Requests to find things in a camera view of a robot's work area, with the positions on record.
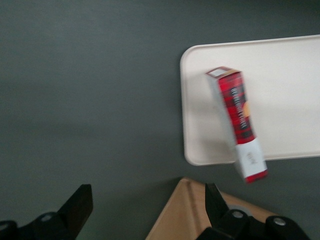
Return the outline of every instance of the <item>cardboard box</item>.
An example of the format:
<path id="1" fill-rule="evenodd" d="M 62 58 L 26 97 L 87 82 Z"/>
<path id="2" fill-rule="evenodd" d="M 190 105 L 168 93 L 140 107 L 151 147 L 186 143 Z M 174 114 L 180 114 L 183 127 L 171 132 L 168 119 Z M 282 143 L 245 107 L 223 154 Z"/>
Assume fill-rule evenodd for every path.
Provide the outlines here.
<path id="1" fill-rule="evenodd" d="M 206 73 L 235 166 L 247 183 L 267 176 L 267 165 L 250 123 L 250 110 L 240 71 L 225 66 Z"/>

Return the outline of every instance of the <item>box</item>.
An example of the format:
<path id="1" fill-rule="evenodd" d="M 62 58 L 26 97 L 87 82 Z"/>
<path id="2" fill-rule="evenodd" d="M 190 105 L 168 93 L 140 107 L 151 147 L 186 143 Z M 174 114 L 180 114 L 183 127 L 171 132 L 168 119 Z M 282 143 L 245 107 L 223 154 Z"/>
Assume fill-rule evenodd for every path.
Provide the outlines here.
<path id="1" fill-rule="evenodd" d="M 225 66 L 206 73 L 235 166 L 247 183 L 266 177 L 267 165 L 250 123 L 242 73 Z"/>

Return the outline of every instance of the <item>gray surface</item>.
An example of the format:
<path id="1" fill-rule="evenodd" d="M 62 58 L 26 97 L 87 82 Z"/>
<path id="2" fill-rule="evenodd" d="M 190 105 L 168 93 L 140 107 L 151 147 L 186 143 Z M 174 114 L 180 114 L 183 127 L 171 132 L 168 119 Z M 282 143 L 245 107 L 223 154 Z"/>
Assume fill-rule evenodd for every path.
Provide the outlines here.
<path id="1" fill-rule="evenodd" d="M 187 176 L 317 239 L 319 158 L 268 162 L 269 177 L 250 185 L 232 165 L 186 162 L 179 62 L 193 45 L 319 25 L 311 0 L 0 1 L 0 218 L 26 224 L 90 183 L 94 212 L 78 239 L 144 239 Z"/>

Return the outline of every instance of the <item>plastic tray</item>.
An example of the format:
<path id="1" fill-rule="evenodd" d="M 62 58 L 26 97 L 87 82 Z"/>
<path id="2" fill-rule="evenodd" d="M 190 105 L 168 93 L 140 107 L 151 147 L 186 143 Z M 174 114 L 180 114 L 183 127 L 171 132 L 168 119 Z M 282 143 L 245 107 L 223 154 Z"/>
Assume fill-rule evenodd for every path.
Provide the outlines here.
<path id="1" fill-rule="evenodd" d="M 242 71 L 251 123 L 267 160 L 320 155 L 320 35 L 197 45 L 180 62 L 184 154 L 232 163 L 205 73 Z"/>

